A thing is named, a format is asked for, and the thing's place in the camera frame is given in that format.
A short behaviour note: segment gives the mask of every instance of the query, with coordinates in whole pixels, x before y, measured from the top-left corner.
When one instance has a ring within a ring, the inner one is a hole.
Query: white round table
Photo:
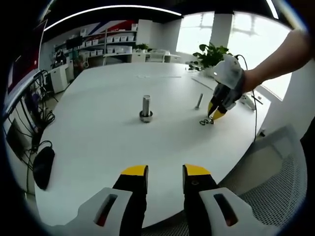
[[[184,64],[125,63],[88,69],[76,78],[42,137],[56,153],[48,188],[35,186],[44,223],[68,223],[125,168],[149,165],[147,227],[183,210],[183,164],[205,167],[217,183],[233,169],[253,142],[255,113],[238,103],[214,125],[200,125],[213,91],[186,69]],[[146,94],[154,115],[145,124],[139,112]],[[257,131],[270,106],[263,100],[257,103]]]

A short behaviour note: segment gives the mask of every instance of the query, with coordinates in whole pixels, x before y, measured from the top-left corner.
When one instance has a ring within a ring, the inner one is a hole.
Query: ceiling light
[[[271,13],[272,13],[272,15],[274,16],[274,18],[279,19],[278,14],[277,14],[277,11],[276,11],[275,6],[274,6],[274,4],[272,3],[272,1],[271,1],[271,0],[266,0],[266,2],[268,3],[269,8],[270,8]]]
[[[165,9],[162,9],[162,8],[158,8],[158,7],[152,7],[152,6],[140,6],[140,5],[113,5],[113,6],[101,6],[101,7],[96,7],[96,8],[92,8],[92,9],[88,9],[88,10],[85,10],[85,11],[80,11],[78,13],[75,13],[71,16],[67,16],[55,23],[53,23],[52,25],[48,26],[47,28],[44,29],[44,31],[46,30],[49,30],[51,27],[54,27],[55,25],[61,23],[62,21],[65,21],[67,19],[70,19],[71,17],[74,17],[74,16],[78,16],[80,14],[83,14],[83,13],[87,13],[87,12],[90,12],[90,11],[96,11],[96,10],[102,10],[102,9],[108,9],[108,8],[116,8],[116,7],[135,7],[135,8],[146,8],[146,9],[151,9],[151,10],[157,10],[157,11],[164,11],[164,12],[167,12],[167,13],[171,13],[171,14],[174,14],[174,15],[177,15],[177,16],[181,16],[180,13],[177,13],[177,12],[174,12],[174,11],[169,11],[169,10],[165,10]]]

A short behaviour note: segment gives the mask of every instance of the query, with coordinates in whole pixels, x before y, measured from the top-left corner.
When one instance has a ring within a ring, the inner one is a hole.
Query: storage box
[[[128,36],[128,41],[134,41],[134,36],[133,35]]]
[[[124,53],[124,49],[122,47],[115,47],[115,53]]]
[[[98,56],[103,55],[103,49],[98,49],[98,50],[97,50],[97,55],[98,55]]]
[[[90,52],[85,51],[85,52],[82,52],[81,55],[82,55],[83,59],[86,59],[86,58],[90,57]]]
[[[132,31],[137,31],[137,29],[138,29],[138,24],[132,24],[131,25],[131,30]]]
[[[127,38],[128,38],[128,36],[120,36],[120,41],[121,42],[126,42]]]
[[[80,36],[84,37],[87,35],[87,29],[81,29]]]
[[[126,47],[126,49],[125,49],[125,53],[132,53],[132,47],[131,46],[128,46],[128,47]]]
[[[114,42],[115,42],[115,43],[118,43],[119,41],[120,41],[120,36],[115,36],[115,37],[114,37]]]
[[[107,48],[107,53],[114,53],[114,48]]]
[[[92,42],[93,45],[97,45],[98,44],[98,39],[94,39]]]
[[[113,38],[112,36],[108,36],[108,37],[107,37],[107,42],[108,42],[108,43],[112,43],[112,42],[113,42],[113,39],[114,39],[114,38]]]
[[[85,42],[85,46],[86,46],[86,47],[92,46],[92,41],[87,41],[87,42]]]
[[[97,55],[97,50],[91,51],[91,57],[94,57]]]

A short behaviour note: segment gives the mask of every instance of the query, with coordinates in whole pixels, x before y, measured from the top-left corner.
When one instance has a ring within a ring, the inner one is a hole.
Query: white cabinet
[[[146,62],[146,54],[145,53],[132,53],[131,63],[133,62]]]
[[[68,81],[68,84],[69,84],[70,81],[74,80],[73,60],[70,60],[69,57],[67,57],[67,64],[68,64],[68,68],[65,69],[65,73],[67,75],[67,81]]]
[[[68,86],[67,75],[65,70],[68,65],[61,65],[49,71],[51,75],[51,82],[53,84],[54,93],[64,91]]]

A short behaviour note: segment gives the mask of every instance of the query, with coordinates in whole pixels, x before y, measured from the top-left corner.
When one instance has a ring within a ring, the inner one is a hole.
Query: metal nut
[[[139,116],[140,116],[140,120],[144,123],[149,123],[152,121],[152,116],[153,116],[153,112],[150,111],[150,115],[148,117],[144,117],[142,115],[142,111],[140,111],[139,113]]]

